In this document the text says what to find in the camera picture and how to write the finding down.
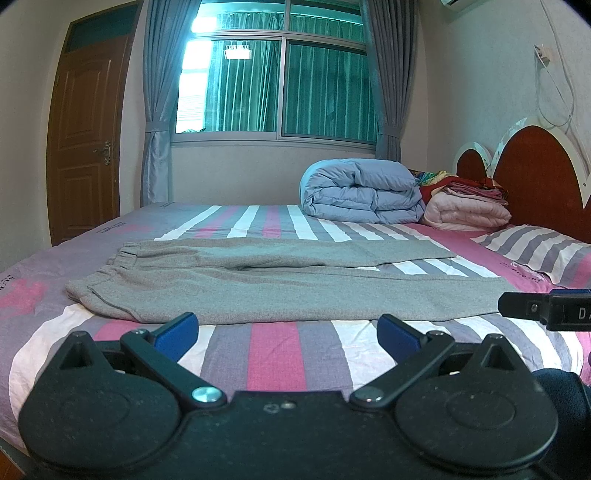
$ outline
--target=white wall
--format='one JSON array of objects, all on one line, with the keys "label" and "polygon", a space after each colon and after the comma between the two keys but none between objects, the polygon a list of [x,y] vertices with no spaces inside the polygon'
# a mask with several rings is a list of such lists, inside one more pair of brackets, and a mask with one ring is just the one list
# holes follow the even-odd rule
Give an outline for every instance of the white wall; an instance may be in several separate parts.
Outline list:
[{"label": "white wall", "polygon": [[148,1],[144,1],[135,31],[134,46],[129,58],[121,118],[121,147],[119,150],[119,205],[121,215],[139,208],[139,187],[144,152],[145,109],[142,63]]},{"label": "white wall", "polygon": [[[563,0],[544,0],[557,27],[577,98],[575,122],[591,152],[591,27]],[[454,14],[438,0],[420,0],[428,78],[428,165],[450,169],[457,150],[476,141],[494,152],[514,123],[537,113],[534,43],[550,48],[550,69],[570,94],[554,37],[539,0],[481,0]],[[558,120],[566,108],[548,74],[541,104]]]},{"label": "white wall", "polygon": [[0,15],[0,272],[48,245],[40,112],[62,15],[59,0],[19,0]]},{"label": "white wall", "polygon": [[214,205],[294,205],[305,170],[327,158],[371,158],[309,147],[173,148],[174,200]]}]

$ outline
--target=red headboard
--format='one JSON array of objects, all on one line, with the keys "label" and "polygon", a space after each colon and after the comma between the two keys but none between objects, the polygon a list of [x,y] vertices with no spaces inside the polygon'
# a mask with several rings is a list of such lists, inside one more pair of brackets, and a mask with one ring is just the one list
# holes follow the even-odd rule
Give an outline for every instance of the red headboard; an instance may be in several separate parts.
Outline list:
[{"label": "red headboard", "polygon": [[[467,151],[457,174],[479,180],[484,169],[480,156]],[[591,206],[583,208],[569,155],[547,130],[532,125],[515,133],[494,172],[509,194],[511,223],[539,225],[591,243]]]},{"label": "red headboard", "polygon": [[457,161],[456,173],[464,179],[478,181],[485,178],[486,168],[480,154],[476,150],[466,150]]}]

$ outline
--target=striped bed sheet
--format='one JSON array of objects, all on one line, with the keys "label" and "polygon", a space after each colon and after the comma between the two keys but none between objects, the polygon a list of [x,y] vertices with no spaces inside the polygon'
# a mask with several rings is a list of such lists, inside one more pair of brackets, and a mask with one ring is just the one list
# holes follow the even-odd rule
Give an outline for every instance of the striped bed sheet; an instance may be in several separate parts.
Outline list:
[{"label": "striped bed sheet", "polygon": [[[20,408],[71,331],[83,329],[95,340],[115,340],[138,326],[95,316],[73,303],[64,293],[67,281],[94,272],[126,241],[240,236],[335,242],[428,239],[457,256],[380,268],[416,275],[498,275],[522,291],[548,292],[554,287],[542,275],[465,235],[424,225],[331,222],[306,216],[298,206],[151,205],[39,252],[0,274],[0,437],[23,447],[16,420]],[[547,332],[538,323],[499,314],[409,324],[422,332],[448,332],[459,342],[480,342],[488,333],[502,333],[531,370],[560,368],[580,373],[584,380],[585,375],[591,378],[584,361],[591,342],[582,334]],[[229,395],[236,390],[341,390],[348,395],[394,366],[378,345],[375,325],[375,321],[319,319],[203,326],[180,364]]]}]

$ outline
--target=colorful fabric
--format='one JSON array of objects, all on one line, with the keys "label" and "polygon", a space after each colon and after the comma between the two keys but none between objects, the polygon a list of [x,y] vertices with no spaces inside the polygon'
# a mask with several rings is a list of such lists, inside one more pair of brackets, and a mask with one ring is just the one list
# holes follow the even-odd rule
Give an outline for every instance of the colorful fabric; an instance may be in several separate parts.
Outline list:
[{"label": "colorful fabric", "polygon": [[[384,268],[420,275],[502,276],[521,291],[538,293],[554,288],[541,275],[465,235],[424,225],[329,222],[306,216],[295,205],[150,205],[0,273],[0,436],[23,447],[16,421],[20,408],[35,378],[71,331],[86,330],[94,340],[116,340],[137,328],[136,322],[95,316],[73,303],[64,291],[68,281],[96,271],[124,242],[240,236],[336,242],[431,239],[459,256]],[[584,368],[582,378],[591,380],[584,362],[591,351],[587,333],[577,338],[571,332],[547,332],[536,322],[499,314],[409,324],[422,332],[449,332],[458,342],[479,342],[488,333],[503,333],[531,370],[556,367],[580,373]],[[159,326],[145,325],[148,329]],[[348,395],[394,365],[378,345],[375,322],[365,320],[204,326],[180,364],[230,396],[236,390],[325,389]]]},{"label": "colorful fabric", "polygon": [[438,181],[442,181],[446,177],[454,176],[453,173],[449,173],[445,170],[440,171],[417,171],[411,170],[410,171],[414,177],[417,179],[417,185],[419,187],[426,187],[429,185],[434,185]]},{"label": "colorful fabric", "polygon": [[548,275],[558,286],[591,288],[591,245],[567,235],[548,228],[520,225],[473,240]]}]

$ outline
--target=folded pink blanket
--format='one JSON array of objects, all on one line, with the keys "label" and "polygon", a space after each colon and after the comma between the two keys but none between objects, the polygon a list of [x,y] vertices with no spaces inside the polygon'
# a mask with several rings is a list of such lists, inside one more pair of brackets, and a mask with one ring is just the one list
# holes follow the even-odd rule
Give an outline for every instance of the folded pink blanket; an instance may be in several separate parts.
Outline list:
[{"label": "folded pink blanket", "polygon": [[510,219],[498,203],[439,192],[427,204],[421,223],[440,230],[495,231]]}]

